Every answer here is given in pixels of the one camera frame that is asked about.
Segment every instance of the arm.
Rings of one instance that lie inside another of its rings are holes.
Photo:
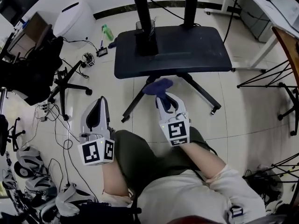
[[[226,165],[221,158],[195,143],[181,147],[208,179],[220,173]]]
[[[128,187],[118,166],[116,158],[102,166],[104,192],[112,196],[129,196]]]

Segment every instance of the white shirt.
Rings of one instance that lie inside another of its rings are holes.
[[[129,197],[103,193],[103,202],[115,207],[130,207]],[[228,165],[215,177],[202,182],[187,170],[180,175],[159,178],[151,182],[138,198],[138,215],[142,224],[166,224],[186,216],[200,216],[218,223],[238,223],[228,220],[233,205],[243,208],[241,223],[264,217],[265,205],[236,170]]]

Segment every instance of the white desk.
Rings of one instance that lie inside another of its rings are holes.
[[[205,12],[206,13],[210,12],[210,13],[231,15],[231,13],[227,11],[229,1],[230,0],[223,0],[221,10],[205,9]],[[299,32],[290,26],[290,24],[287,22],[287,20],[284,18],[284,16],[277,10],[277,8],[271,2],[266,1],[266,0],[253,0],[253,1],[268,16],[268,18],[271,20],[273,26],[286,31],[287,33],[291,34],[292,36],[294,36],[296,38],[299,38]],[[259,51],[259,53],[253,59],[248,60],[245,63],[232,62],[233,68],[249,69],[249,70],[251,70],[251,69],[255,69],[255,70],[268,69],[266,64],[260,64],[258,67],[256,67],[256,66],[272,50],[272,48],[277,44],[277,42],[278,42],[278,40],[277,40],[276,36],[273,34],[271,36],[271,38],[268,40],[268,42],[263,46],[263,48]]]

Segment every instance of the blue cloth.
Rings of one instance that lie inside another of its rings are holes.
[[[172,86],[173,86],[172,80],[163,78],[161,80],[158,80],[156,82],[153,82],[153,83],[147,85],[142,90],[142,92],[147,95],[156,95],[157,97],[161,98],[166,110],[169,110],[171,108],[171,104],[166,97],[166,89],[168,89]]]

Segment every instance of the person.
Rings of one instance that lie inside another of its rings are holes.
[[[173,147],[163,157],[129,131],[117,131],[114,139],[115,159],[102,166],[102,201],[131,207],[130,189],[142,209],[140,223],[247,223],[265,216],[261,197],[210,152],[194,127],[190,144]]]

